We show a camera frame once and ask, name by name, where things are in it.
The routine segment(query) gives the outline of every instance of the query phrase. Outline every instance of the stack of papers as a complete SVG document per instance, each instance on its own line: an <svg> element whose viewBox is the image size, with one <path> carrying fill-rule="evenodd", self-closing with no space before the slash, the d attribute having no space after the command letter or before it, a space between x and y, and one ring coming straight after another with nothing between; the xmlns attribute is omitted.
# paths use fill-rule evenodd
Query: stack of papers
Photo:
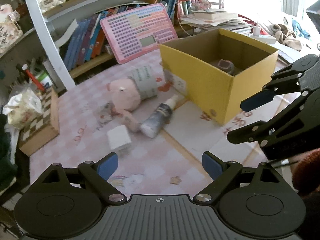
<svg viewBox="0 0 320 240"><path fill-rule="evenodd" d="M225 30L237 32L243 35L249 35L252 25L246 23L237 14L225 13L224 10L211 9L212 11L197 11L193 14L183 15L180 20L181 24L188 24L190 26L200 28L201 30L214 30L222 28ZM215 18L214 20L204 19L203 15L211 15L208 18ZM227 16L226 18L213 17L213 15Z"/></svg>

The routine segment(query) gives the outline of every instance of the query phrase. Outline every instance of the sticker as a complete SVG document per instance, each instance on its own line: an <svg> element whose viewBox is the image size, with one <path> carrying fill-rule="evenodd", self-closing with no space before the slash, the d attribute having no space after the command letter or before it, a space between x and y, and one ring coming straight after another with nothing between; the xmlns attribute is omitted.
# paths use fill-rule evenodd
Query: sticker
<svg viewBox="0 0 320 240"><path fill-rule="evenodd" d="M187 94L187 83L180 77L172 74L173 76L173 87L182 93L183 95Z"/></svg>
<svg viewBox="0 0 320 240"><path fill-rule="evenodd" d="M175 74L172 74L169 70L164 70L164 78L166 82L170 82L173 87L183 95L187 94L187 83Z"/></svg>

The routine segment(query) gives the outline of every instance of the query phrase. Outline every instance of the white bottle cap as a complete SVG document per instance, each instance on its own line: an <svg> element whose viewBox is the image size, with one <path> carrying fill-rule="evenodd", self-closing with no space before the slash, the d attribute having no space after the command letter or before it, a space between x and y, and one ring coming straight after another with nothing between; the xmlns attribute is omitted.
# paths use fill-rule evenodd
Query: white bottle cap
<svg viewBox="0 0 320 240"><path fill-rule="evenodd" d="M28 65L27 64L24 64L23 66L22 66L22 70L27 70L28 69Z"/></svg>
<svg viewBox="0 0 320 240"><path fill-rule="evenodd" d="M253 26L253 35L259 37L261 28L259 26Z"/></svg>
<svg viewBox="0 0 320 240"><path fill-rule="evenodd" d="M165 104L171 108L173 111L178 101L178 95L174 95L172 98L169 98Z"/></svg>

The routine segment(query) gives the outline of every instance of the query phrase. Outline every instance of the blue cloth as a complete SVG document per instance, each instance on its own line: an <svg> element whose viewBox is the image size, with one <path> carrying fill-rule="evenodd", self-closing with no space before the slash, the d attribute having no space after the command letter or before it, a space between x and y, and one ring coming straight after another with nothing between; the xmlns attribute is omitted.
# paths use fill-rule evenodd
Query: blue cloth
<svg viewBox="0 0 320 240"><path fill-rule="evenodd" d="M311 41L310 34L306 30L302 30L300 24L293 19L292 19L292 29L297 36L306 38L307 40Z"/></svg>

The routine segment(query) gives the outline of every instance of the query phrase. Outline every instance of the red pen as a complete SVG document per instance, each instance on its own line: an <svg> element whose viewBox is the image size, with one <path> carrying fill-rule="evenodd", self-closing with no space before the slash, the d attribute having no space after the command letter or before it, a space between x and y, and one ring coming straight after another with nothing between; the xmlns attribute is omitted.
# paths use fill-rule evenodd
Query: red pen
<svg viewBox="0 0 320 240"><path fill-rule="evenodd" d="M22 66L22 70L24 70L27 75L29 76L29 78L32 80L32 82L39 88L39 90L41 92L45 92L45 88L44 86L35 78L35 76L30 72L30 70L28 70L28 65L24 64Z"/></svg>

